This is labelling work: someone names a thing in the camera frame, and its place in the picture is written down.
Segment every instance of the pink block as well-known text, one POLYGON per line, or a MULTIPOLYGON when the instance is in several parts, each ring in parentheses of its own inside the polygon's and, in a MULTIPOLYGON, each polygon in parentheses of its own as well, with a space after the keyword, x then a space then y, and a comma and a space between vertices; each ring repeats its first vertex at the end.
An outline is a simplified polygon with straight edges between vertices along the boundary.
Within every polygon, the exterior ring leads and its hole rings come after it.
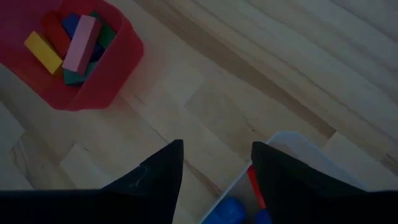
POLYGON ((91 16, 81 16, 63 61, 62 68, 84 75, 102 24, 91 16))

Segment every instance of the red bin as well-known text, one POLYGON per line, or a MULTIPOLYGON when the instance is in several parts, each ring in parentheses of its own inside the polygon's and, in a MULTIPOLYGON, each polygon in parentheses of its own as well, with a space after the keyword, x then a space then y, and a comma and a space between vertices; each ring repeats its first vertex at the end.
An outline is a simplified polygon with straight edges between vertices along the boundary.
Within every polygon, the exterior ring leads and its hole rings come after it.
POLYGON ((144 45, 131 23, 102 0, 7 0, 0 5, 0 62, 55 109, 78 111, 109 106, 144 55, 144 45), (72 12, 89 15, 96 10, 116 31, 82 86, 68 86, 62 77, 52 76, 24 45, 33 30, 42 33, 40 18, 49 10, 58 11, 62 19, 72 12))

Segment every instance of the yellow block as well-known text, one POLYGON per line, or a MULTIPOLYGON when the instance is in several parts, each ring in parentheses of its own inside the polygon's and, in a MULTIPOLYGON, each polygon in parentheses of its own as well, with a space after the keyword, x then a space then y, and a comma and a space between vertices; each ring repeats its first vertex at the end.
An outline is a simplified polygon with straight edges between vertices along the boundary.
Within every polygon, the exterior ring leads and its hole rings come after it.
POLYGON ((33 31, 24 44, 51 74, 60 68, 62 59, 44 37, 33 31))

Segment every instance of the hardwood floor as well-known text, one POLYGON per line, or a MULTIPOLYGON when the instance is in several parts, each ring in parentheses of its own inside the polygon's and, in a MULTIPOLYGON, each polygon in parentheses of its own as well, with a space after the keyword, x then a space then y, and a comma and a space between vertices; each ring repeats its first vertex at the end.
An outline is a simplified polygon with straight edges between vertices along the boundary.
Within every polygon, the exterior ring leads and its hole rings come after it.
POLYGON ((279 131, 319 148, 338 132, 398 174, 393 1, 109 2, 145 45, 109 108, 53 110, 1 67, 0 100, 25 129, 11 159, 33 188, 102 187, 183 139, 175 223, 195 223, 249 161, 251 143, 279 131))

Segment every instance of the green block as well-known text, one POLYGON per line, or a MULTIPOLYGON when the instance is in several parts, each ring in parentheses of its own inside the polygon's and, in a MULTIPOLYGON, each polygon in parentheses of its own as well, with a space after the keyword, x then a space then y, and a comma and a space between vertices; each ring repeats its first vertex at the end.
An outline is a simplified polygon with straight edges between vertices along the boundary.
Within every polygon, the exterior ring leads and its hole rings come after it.
POLYGON ((90 16, 99 19, 102 23, 101 32, 99 33, 97 42, 104 48, 107 49, 111 44, 112 40, 116 36, 116 33, 112 30, 112 28, 107 25, 107 23, 100 17, 100 15, 93 11, 90 13, 90 16))
POLYGON ((67 85, 81 85, 83 84, 86 79, 90 76, 90 73, 94 70, 97 62, 91 62, 88 64, 85 75, 81 76, 77 72, 73 72, 67 69, 63 70, 63 80, 67 85))

